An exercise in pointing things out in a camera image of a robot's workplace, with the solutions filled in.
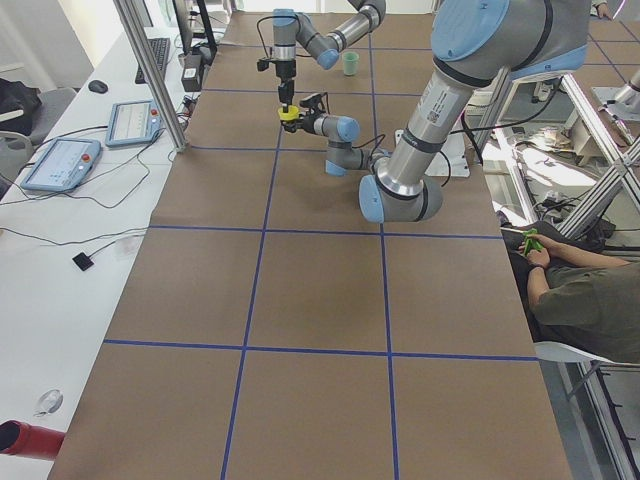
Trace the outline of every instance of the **white table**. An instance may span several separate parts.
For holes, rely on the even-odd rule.
[[[177,30],[173,29],[148,31],[149,37],[171,38],[171,61],[165,81],[177,108],[185,92],[180,83],[179,52],[174,47],[176,35]],[[123,35],[87,80],[88,84],[100,79],[108,84],[109,91],[96,94],[85,84],[51,136],[106,125],[114,103],[151,99],[147,85],[134,84],[136,69],[137,62]],[[81,135],[104,141],[105,130]],[[104,148],[89,178],[124,164],[140,149]],[[0,205],[0,227],[57,242],[146,227],[171,168],[168,156],[172,151],[171,139],[164,134],[141,155],[150,174],[117,208],[108,210],[90,200],[66,197]],[[134,160],[83,185],[74,195],[92,196],[113,205],[145,173],[145,168]],[[18,189],[12,187],[2,202],[22,198]],[[93,253],[115,238],[58,247],[9,232],[0,235],[0,423],[15,419],[61,431],[68,428],[140,239],[133,239],[129,249],[122,244],[106,248],[94,257],[95,265],[85,272],[71,259],[81,251]],[[51,389],[62,391],[62,407],[51,415],[35,417],[38,398]],[[0,478],[45,479],[51,466],[52,462],[0,455]]]

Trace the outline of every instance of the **yellow object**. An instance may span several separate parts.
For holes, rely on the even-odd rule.
[[[295,105],[290,105],[289,111],[285,113],[284,108],[281,107],[278,109],[278,116],[283,122],[291,122],[293,120],[297,120],[300,117],[300,109]]]

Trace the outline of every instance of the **green object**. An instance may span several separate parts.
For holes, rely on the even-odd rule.
[[[531,238],[531,235],[536,235],[537,233],[538,230],[536,230],[535,228],[522,232],[522,235],[524,235],[524,251],[522,253],[525,257],[529,255],[529,252],[531,250],[537,250],[540,252],[544,248],[544,246],[538,240],[536,240],[535,238]]]
[[[344,52],[342,54],[342,69],[344,74],[351,77],[358,71],[358,61],[360,55],[356,52]]]

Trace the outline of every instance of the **green toy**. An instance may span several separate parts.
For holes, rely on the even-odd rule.
[[[525,257],[532,249],[540,252],[544,248],[544,246],[538,240],[536,240],[535,238],[531,238],[531,235],[536,235],[537,233],[538,230],[535,228],[522,232],[522,235],[524,235],[524,251],[522,253]]]

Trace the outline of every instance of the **black bag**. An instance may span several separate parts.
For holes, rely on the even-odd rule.
[[[33,113],[42,105],[35,88],[22,82],[10,82],[0,78],[0,113],[23,110],[20,117],[0,122],[0,130],[30,135],[33,129]]]

